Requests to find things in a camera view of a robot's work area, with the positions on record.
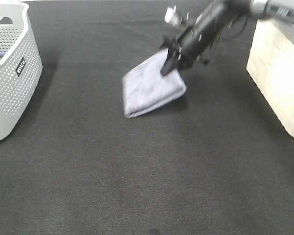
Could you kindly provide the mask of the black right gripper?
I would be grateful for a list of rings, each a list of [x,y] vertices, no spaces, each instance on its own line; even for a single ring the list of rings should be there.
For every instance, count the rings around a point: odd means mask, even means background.
[[[208,57],[202,53],[212,46],[222,30],[234,23],[241,16],[247,14],[246,0],[214,0],[200,14],[189,32],[182,36],[179,46],[176,48],[177,38],[164,36],[160,49],[168,48],[166,60],[160,70],[162,76],[167,76],[173,70],[189,68],[196,61],[207,65]]]

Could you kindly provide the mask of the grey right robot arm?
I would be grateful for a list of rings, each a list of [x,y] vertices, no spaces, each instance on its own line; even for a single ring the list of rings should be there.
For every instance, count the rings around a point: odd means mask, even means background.
[[[214,0],[195,19],[168,7],[164,21],[182,31],[175,37],[164,38],[161,47],[167,48],[168,54],[161,75],[188,69],[195,62],[207,65],[210,60],[203,57],[203,52],[212,47],[225,28],[243,16],[279,19],[294,25],[294,0]]]

